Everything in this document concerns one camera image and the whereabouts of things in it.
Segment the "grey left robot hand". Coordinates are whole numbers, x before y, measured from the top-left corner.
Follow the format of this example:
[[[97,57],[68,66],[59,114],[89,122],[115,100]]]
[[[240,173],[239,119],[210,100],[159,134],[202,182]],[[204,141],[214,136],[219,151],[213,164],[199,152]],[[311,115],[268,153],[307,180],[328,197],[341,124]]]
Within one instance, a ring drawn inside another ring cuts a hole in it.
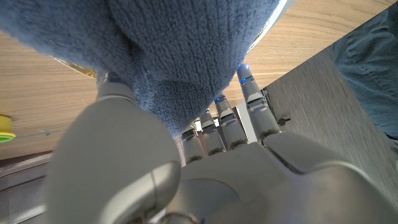
[[[182,134],[141,110],[118,77],[66,131],[47,177],[49,223],[396,223],[369,177],[339,154],[283,132],[249,67],[238,67],[256,141],[224,96],[204,136]]]

